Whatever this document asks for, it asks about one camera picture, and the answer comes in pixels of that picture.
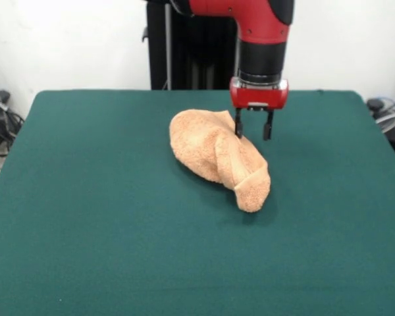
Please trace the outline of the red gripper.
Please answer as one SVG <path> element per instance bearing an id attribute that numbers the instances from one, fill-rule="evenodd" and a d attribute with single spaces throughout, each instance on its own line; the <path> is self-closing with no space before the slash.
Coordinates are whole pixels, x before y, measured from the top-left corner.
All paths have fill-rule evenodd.
<path id="1" fill-rule="evenodd" d="M 269 110 L 282 109 L 287 101 L 289 85 L 286 79 L 268 86 L 254 86 L 233 77 L 230 81 L 230 96 L 235 107 L 235 135 L 243 137 L 242 109 L 266 107 Z M 263 139 L 271 139 L 274 111 L 267 111 L 267 120 L 263 127 Z"/>

